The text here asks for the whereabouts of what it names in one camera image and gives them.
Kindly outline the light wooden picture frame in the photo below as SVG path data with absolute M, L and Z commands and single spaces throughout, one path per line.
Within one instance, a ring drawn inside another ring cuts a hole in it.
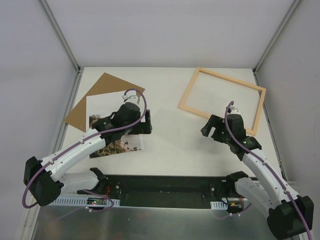
M 198 67 L 178 108 L 208 120 L 211 115 L 223 117 L 227 105 L 233 101 L 247 134 L 255 136 L 263 115 L 266 91 L 257 85 L 251 69 Z

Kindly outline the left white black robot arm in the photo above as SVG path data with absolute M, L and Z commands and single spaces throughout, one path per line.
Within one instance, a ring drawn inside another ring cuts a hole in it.
M 150 134 L 150 110 L 140 110 L 136 103 L 125 102 L 111 115 L 99 118 L 75 143 L 40 160 L 29 158 L 25 163 L 23 183 L 36 204 L 44 207 L 55 201 L 61 193 L 90 190 L 99 195 L 105 191 L 103 173 L 98 169 L 71 173 L 77 163 L 90 154 L 119 141 L 125 135 Z

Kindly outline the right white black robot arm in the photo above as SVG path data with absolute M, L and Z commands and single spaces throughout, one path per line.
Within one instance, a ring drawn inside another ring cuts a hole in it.
M 261 186 L 242 171 L 228 175 L 231 180 L 225 184 L 230 197 L 241 195 L 257 208 L 266 218 L 273 236 L 278 240 L 292 238 L 306 233 L 312 238 L 314 203 L 309 196 L 301 196 L 269 164 L 262 146 L 246 134 L 242 116 L 227 114 L 224 118 L 211 115 L 201 129 L 203 136 L 227 144 L 258 179 Z

